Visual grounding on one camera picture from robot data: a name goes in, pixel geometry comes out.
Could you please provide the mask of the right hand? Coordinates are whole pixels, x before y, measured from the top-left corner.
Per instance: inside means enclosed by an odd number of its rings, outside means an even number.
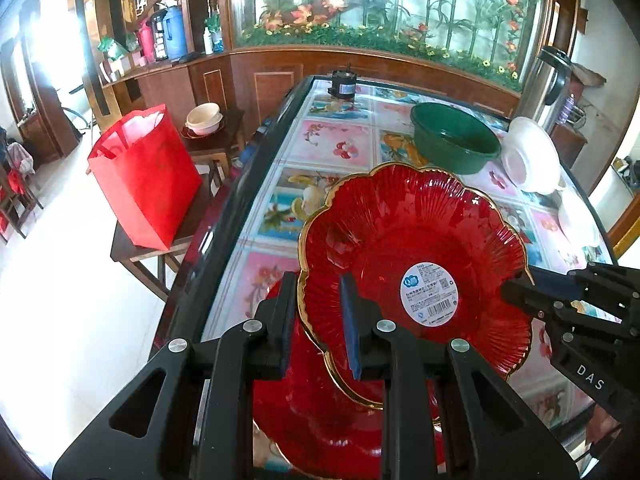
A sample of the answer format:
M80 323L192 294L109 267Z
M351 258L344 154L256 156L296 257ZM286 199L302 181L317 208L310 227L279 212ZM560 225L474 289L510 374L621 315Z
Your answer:
M586 427L586 442L597 443L603 438L616 437L619 433L620 423L596 404Z

